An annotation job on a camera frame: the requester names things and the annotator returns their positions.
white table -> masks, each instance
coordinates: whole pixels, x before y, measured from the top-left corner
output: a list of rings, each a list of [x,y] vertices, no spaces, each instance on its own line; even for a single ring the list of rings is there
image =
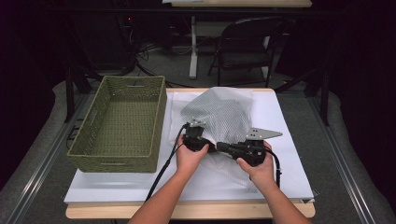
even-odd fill
[[[155,174],[88,174],[76,172],[64,201],[68,203],[69,218],[129,218],[140,207],[149,192],[172,147],[169,141],[171,106],[174,94],[202,92],[204,89],[170,89],[163,123],[162,144]],[[273,90],[253,92],[251,120],[256,128],[282,132],[280,137],[268,139],[279,157],[283,175],[281,189],[307,217],[315,214],[313,194],[301,165],[288,127]],[[173,159],[157,189],[176,170]],[[246,189],[229,177],[200,166],[183,190],[172,218],[264,218],[272,217],[268,205],[257,190]]]
[[[197,2],[173,2],[173,7],[311,7],[310,0],[203,0]],[[196,21],[195,17],[191,17],[191,65],[190,79],[196,79],[196,69],[198,63],[198,54],[196,48]],[[268,73],[267,68],[263,68],[262,72]]]

white paper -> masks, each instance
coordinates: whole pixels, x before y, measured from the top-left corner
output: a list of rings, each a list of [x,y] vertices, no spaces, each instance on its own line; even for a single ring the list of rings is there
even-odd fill
[[[154,174],[105,174],[82,173],[77,170],[64,199],[65,203],[142,203],[145,201],[152,183],[169,157],[173,146],[169,142],[169,132],[174,93],[167,94],[157,172]],[[282,191],[290,199],[312,199],[314,197],[312,190],[273,91],[253,92],[251,120],[255,128],[277,130],[283,133],[282,136],[267,140],[280,160]],[[156,190],[170,178],[175,170],[176,157],[172,159],[164,172]],[[211,172],[204,166],[198,167],[180,197],[180,200],[184,202],[255,199],[262,199],[262,195],[257,190],[246,189],[224,175]]]

green wicker basket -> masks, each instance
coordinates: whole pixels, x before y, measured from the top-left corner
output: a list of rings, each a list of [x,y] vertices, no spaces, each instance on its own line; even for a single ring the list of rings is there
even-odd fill
[[[164,77],[105,77],[67,157],[89,173],[154,173],[166,108]]]

wire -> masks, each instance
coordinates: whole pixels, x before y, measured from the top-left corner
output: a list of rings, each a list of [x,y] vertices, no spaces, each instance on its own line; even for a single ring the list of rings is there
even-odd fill
[[[178,138],[180,137],[180,134],[181,134],[181,132],[183,131],[183,129],[187,128],[188,125],[189,125],[189,123],[184,124],[184,125],[180,128],[180,131],[178,131],[178,134],[177,134],[177,137],[176,137],[176,140],[175,140],[175,144],[174,144],[174,146],[173,146],[173,148],[172,148],[171,154],[169,155],[168,160],[165,162],[165,164],[163,165],[163,168],[161,169],[161,171],[158,173],[157,177],[155,178],[154,183],[152,184],[151,189],[150,189],[149,192],[148,192],[148,196],[147,196],[145,202],[146,202],[149,198],[151,198],[152,192],[153,192],[153,191],[155,190],[155,188],[157,187],[158,182],[160,181],[161,177],[163,176],[163,173],[165,172],[166,168],[168,168],[169,164],[171,163],[172,157],[175,155],[176,151],[177,151],[181,146],[183,146],[183,144],[182,144],[182,145],[180,145],[180,146],[177,147],[177,140],[178,140]]]
[[[279,159],[277,158],[277,155],[268,147],[264,147],[264,150],[268,152],[269,154],[273,155],[275,159],[275,164],[276,164],[276,184],[280,188],[280,175],[282,175],[282,170],[280,169],[280,163]]]

hand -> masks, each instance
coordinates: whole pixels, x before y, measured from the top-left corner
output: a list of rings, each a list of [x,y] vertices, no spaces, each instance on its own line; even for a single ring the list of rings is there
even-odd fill
[[[209,144],[204,145],[200,151],[191,151],[183,145],[183,135],[177,140],[177,145],[181,146],[177,150],[177,172],[192,175],[198,168],[199,162],[206,155]]]
[[[271,148],[267,142],[264,141],[264,145]],[[258,166],[250,166],[244,159],[238,158],[236,160],[242,170],[249,174],[251,181],[258,186],[273,186],[275,184],[274,180],[274,161],[273,156],[270,153],[265,153],[264,162]]]

